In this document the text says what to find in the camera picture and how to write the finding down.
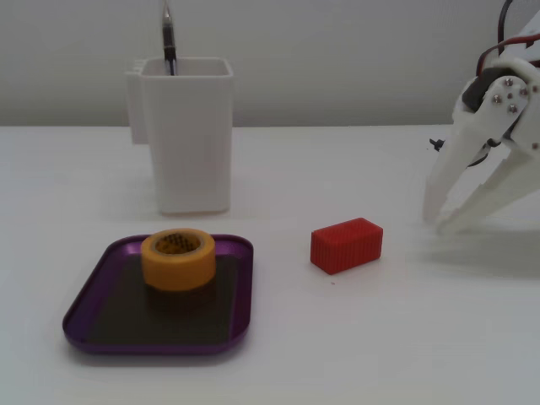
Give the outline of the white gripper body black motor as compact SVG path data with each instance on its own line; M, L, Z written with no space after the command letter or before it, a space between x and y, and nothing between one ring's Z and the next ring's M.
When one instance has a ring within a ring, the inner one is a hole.
M455 125L537 125L539 62L512 57L484 69L463 90Z

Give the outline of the white moving gripper finger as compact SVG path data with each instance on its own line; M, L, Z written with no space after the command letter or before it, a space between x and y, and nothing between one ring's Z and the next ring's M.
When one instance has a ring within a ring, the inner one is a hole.
M459 208L446 217L439 215L439 233L463 231L539 189L539 123L506 125L502 137L493 140L507 145L510 153Z

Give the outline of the white fixed gripper finger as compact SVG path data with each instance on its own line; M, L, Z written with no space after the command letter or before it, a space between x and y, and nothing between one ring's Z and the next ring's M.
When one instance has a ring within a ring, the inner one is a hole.
M500 139L506 131L506 114L455 111L451 135L440 149L424 190L423 219L434 223L451 188L472 164L483 161L491 147L489 140Z

